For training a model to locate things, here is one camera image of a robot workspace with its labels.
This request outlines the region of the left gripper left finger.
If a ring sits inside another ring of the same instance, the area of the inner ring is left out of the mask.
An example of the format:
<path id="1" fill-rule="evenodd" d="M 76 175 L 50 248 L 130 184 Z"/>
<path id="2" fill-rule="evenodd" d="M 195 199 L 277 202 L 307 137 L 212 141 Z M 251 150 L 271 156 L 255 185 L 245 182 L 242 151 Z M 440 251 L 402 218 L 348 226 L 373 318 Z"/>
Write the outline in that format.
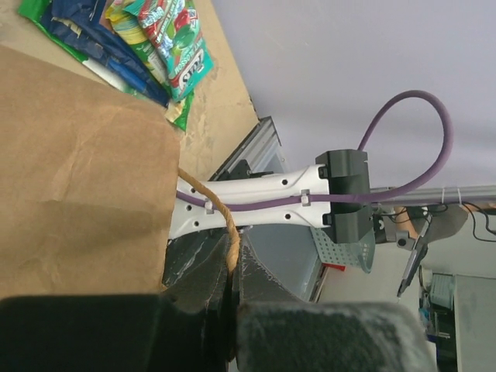
<path id="1" fill-rule="evenodd" d="M 1 302 L 3 371 L 225 371 L 233 293 L 222 237 L 156 294 L 30 295 Z"/>

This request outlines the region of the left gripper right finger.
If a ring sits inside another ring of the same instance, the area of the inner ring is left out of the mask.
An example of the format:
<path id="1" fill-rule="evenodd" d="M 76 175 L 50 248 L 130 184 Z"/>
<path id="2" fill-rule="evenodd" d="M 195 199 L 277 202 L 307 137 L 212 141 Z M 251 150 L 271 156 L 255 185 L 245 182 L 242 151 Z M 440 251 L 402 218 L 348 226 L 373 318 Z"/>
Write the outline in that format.
<path id="1" fill-rule="evenodd" d="M 418 319 L 391 302 L 304 301 L 244 238 L 234 275 L 240 371 L 435 371 Z"/>

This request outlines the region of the brown paper bag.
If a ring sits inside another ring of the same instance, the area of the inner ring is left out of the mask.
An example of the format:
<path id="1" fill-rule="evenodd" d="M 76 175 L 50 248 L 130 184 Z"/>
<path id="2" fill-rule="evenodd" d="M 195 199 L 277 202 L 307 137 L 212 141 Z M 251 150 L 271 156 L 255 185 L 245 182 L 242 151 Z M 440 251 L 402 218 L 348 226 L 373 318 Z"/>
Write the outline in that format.
<path id="1" fill-rule="evenodd" d="M 157 293 L 180 145 L 161 109 L 1 49 L 1 296 Z"/>

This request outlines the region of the green white snack packet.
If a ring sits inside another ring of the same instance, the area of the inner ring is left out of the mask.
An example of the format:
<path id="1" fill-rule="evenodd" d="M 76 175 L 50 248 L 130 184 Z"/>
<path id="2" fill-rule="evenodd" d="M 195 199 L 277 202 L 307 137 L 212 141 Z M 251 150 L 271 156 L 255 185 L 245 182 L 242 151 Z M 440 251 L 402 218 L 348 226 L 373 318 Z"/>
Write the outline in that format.
<path id="1" fill-rule="evenodd" d="M 110 1 L 22 1 L 18 13 L 55 44 L 120 92 L 155 102 L 166 118 L 187 129 L 193 95 L 175 103 L 144 62 L 105 18 Z"/>

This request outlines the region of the red green Fox's candy packet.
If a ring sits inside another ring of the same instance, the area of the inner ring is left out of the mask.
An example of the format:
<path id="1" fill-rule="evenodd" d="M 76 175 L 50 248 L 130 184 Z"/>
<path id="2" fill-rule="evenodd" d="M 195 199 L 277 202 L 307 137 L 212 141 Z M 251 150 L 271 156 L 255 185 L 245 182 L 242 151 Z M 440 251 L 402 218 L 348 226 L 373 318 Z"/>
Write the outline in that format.
<path id="1" fill-rule="evenodd" d="M 193 1 L 134 1 L 124 8 L 137 18 L 167 69 L 172 99 L 184 99 L 213 68 Z"/>

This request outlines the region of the green yellow candy packet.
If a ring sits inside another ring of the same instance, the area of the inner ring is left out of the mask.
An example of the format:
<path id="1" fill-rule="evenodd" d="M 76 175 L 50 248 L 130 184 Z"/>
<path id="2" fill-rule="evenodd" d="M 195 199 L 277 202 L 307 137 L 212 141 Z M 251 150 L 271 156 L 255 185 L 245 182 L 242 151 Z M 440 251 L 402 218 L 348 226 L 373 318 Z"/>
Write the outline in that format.
<path id="1" fill-rule="evenodd" d="M 113 1 L 105 10 L 105 18 L 110 22 L 113 31 L 133 50 L 157 82 L 169 89 L 164 62 L 141 29 L 136 17 L 124 10 L 131 3 L 132 1 Z"/>

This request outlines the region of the blue Kettle chips bag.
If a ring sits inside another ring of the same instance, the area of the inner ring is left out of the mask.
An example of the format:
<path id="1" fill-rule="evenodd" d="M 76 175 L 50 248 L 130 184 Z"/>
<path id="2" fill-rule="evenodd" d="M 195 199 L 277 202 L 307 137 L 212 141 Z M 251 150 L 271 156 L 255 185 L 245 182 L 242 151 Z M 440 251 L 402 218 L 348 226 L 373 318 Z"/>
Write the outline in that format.
<path id="1" fill-rule="evenodd" d="M 67 45 L 96 60 L 152 101 L 166 107 L 170 95 L 105 18 L 110 1 L 51 1 L 41 23 Z"/>

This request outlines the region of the perforated grey crate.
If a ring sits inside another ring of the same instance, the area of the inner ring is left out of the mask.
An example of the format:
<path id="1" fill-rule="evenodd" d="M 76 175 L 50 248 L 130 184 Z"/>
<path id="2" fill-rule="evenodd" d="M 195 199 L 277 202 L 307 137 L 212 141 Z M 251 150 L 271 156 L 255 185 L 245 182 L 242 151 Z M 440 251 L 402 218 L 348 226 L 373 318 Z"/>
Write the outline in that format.
<path id="1" fill-rule="evenodd" d="M 358 267 L 365 274 L 371 272 L 375 254 L 373 230 L 366 233 L 357 243 L 334 243 L 322 229 L 310 228 L 310 232 L 323 264 Z"/>

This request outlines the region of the person in grey shirt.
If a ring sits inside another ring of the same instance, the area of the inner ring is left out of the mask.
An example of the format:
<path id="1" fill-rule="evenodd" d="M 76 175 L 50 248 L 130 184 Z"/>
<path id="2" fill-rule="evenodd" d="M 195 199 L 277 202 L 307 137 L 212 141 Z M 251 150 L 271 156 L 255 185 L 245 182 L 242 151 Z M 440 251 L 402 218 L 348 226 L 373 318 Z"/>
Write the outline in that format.
<path id="1" fill-rule="evenodd" d="M 433 243 L 456 235 L 468 218 L 467 211 L 458 205 L 434 206 L 427 215 L 421 209 L 413 206 L 395 207 L 397 231 L 408 231 L 411 238 L 416 238 L 427 223 L 427 219 L 431 218 L 425 241 Z"/>

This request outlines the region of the aluminium frame rail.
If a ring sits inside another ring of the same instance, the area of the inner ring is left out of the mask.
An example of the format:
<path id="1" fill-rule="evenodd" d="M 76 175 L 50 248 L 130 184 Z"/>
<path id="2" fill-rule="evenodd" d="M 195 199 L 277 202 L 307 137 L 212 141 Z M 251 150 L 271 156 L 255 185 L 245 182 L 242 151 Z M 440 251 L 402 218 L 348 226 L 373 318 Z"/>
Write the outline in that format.
<path id="1" fill-rule="evenodd" d="M 242 174 L 237 164 L 245 160 L 254 173 L 272 171 L 287 173 L 281 142 L 271 117 L 265 117 L 250 131 L 226 161 L 212 175 L 213 181 L 229 178 L 240 179 Z M 452 202 L 494 202 L 495 186 L 466 186 L 446 188 L 419 188 L 396 198 L 380 201 L 379 205 L 433 205 Z"/>

